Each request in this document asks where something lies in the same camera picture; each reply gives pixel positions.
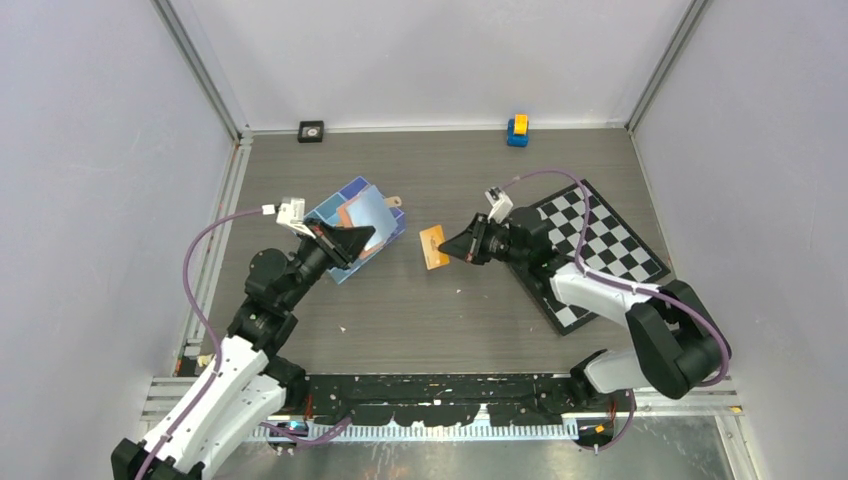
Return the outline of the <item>yellow VIP card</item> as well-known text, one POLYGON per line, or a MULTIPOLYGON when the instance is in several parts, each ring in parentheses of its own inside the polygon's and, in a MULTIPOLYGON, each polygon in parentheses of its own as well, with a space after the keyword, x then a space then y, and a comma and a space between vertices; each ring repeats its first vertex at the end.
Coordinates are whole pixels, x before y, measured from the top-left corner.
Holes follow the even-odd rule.
POLYGON ((439 247, 445 241, 444 230, 441 225, 434 225, 419 232, 419 239, 428 270, 444 267, 450 263, 450 257, 442 253, 439 247))

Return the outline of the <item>orange leather card holder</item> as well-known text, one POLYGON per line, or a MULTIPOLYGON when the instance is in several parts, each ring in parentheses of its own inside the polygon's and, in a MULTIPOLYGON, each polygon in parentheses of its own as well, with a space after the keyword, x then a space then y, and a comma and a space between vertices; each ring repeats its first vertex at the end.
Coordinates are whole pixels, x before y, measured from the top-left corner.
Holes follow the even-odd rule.
POLYGON ((401 205, 399 196, 384 197, 375 185, 368 185, 336 209, 340 226, 371 226, 375 229, 360 253, 360 259, 364 260, 377 252, 395 232, 398 221, 391 209, 401 205))

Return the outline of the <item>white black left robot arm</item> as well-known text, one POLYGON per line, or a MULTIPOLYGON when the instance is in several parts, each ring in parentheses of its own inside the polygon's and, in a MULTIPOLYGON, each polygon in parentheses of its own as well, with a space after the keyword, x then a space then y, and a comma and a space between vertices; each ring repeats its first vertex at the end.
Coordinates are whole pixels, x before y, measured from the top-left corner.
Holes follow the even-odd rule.
POLYGON ((141 440, 116 446, 114 478, 211 479, 262 421, 305 405, 305 370, 278 355, 298 323, 294 308, 327 270, 350 267, 376 230, 303 226, 292 254, 270 248, 251 259, 245 301, 211 364, 141 440))

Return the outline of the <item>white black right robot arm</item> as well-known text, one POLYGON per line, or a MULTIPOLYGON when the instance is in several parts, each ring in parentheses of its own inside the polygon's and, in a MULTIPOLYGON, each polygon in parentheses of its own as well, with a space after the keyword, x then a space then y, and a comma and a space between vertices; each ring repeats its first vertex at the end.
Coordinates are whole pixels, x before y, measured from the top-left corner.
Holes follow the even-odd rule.
POLYGON ((516 267, 543 296, 628 331, 630 348, 599 351, 571 369, 571 397, 584 410, 598 409, 613 392, 641 387, 680 399, 728 372, 729 344, 690 285, 640 284, 590 270, 553 245, 533 208, 518 208, 501 221, 478 213, 438 250, 473 265, 497 260, 516 267))

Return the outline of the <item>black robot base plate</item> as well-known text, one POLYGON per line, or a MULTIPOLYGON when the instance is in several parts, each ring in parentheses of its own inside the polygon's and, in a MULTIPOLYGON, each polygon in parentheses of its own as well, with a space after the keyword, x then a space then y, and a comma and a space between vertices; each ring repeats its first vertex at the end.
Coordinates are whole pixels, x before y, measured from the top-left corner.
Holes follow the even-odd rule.
POLYGON ((589 394, 568 376, 524 374, 310 374, 295 383, 281 415, 305 416, 331 426, 467 426, 481 414, 496 427, 546 426, 564 414, 610 420, 629 413, 624 393, 589 394))

